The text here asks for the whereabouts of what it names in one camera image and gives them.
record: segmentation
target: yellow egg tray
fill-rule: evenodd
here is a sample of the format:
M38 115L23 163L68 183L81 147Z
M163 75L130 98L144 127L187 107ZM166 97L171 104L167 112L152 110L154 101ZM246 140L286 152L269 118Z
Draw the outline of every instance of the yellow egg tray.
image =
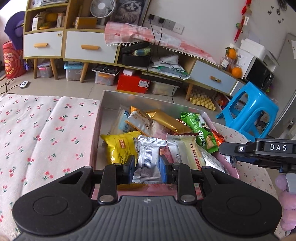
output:
M216 110L216 107L213 101L204 92L201 92L199 90L192 90L189 97L190 97L189 99L190 103L194 105L200 105L212 111Z

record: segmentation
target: hand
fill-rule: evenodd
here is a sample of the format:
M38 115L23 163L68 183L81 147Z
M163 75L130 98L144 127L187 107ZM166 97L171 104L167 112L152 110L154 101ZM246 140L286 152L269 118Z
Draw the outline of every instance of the hand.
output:
M285 174L279 175L275 183L276 186L283 191L279 195L279 202L283 207L283 216L280 225L284 231L289 231L296 227L296 194L290 194L287 191Z

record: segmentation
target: box of snacks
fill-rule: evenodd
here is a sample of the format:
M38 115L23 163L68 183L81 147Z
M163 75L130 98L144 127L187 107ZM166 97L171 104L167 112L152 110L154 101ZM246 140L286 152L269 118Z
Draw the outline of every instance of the box of snacks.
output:
M205 111L115 91L104 91L99 109L96 169L136 157L134 183L160 184L160 155L191 169L212 166L239 178L218 152L223 137Z

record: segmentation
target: orange fruit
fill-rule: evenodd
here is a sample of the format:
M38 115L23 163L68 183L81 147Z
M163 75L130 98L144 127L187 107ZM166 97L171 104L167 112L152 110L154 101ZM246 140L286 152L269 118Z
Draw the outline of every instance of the orange fruit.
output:
M236 59L236 57L237 57L237 52L235 51L235 49L230 49L230 48L228 48L228 49L226 50L226 56L229 57L229 58L231 58L231 59Z
M239 79L242 77L242 69L240 67L235 67L232 69L231 74Z

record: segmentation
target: picture frame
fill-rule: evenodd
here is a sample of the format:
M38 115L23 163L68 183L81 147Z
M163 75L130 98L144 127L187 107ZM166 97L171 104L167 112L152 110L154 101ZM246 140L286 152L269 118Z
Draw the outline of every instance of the picture frame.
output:
M118 0L113 20L142 26L150 0Z

